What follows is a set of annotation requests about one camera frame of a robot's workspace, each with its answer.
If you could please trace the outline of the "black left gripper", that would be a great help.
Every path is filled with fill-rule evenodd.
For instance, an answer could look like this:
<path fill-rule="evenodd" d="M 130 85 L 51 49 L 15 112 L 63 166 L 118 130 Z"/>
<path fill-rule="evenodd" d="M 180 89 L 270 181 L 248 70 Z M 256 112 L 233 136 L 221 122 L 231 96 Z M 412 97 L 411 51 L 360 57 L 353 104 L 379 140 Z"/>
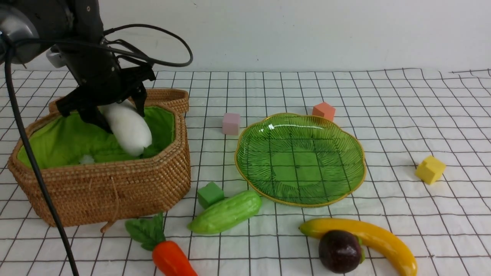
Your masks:
<path fill-rule="evenodd" d="M 143 81 L 155 79 L 155 74 L 151 72 L 152 64 L 123 55 L 117 57 L 101 49 L 58 47 L 79 85 L 57 103 L 61 115 L 67 117 L 77 110 L 82 121 L 112 133 L 109 123 L 95 107 L 125 101 L 131 97 L 137 113 L 145 117 L 147 92 Z M 109 92 L 109 89 L 113 89 L 112 92 L 120 89 L 124 95 L 112 99 L 98 97 L 101 90 Z"/>

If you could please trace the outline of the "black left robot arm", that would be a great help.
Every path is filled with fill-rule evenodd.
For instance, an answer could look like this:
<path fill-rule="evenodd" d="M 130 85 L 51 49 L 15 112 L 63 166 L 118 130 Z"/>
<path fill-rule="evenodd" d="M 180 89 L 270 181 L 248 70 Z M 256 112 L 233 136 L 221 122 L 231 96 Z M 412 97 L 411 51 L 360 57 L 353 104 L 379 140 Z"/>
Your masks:
<path fill-rule="evenodd" d="M 42 39 L 18 46 L 12 63 L 25 64 L 48 49 L 56 49 L 78 87 L 56 102 L 58 112 L 68 117 L 76 111 L 81 119 L 111 132 L 99 107 L 131 98 L 134 110 L 144 116 L 146 90 L 143 81 L 152 77 L 150 65 L 123 69 L 113 53 L 59 40 L 105 45 L 97 0 L 2 0 L 1 33 L 9 41 Z"/>

